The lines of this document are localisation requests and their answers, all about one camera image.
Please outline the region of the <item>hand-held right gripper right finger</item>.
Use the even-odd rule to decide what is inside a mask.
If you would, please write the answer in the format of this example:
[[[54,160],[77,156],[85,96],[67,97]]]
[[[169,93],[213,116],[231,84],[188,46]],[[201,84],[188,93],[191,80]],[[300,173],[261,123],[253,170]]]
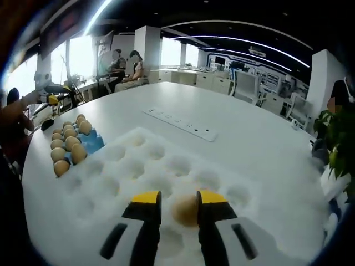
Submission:
[[[256,223],[239,217],[220,194],[199,190],[197,223],[206,265],[277,265],[275,240]]]

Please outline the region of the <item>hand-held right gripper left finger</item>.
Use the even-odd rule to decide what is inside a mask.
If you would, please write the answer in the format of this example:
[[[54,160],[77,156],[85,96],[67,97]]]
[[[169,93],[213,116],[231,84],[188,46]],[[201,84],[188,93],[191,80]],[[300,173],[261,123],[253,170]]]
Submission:
[[[160,241],[161,191],[134,196],[106,237],[100,256],[115,265],[154,265]]]

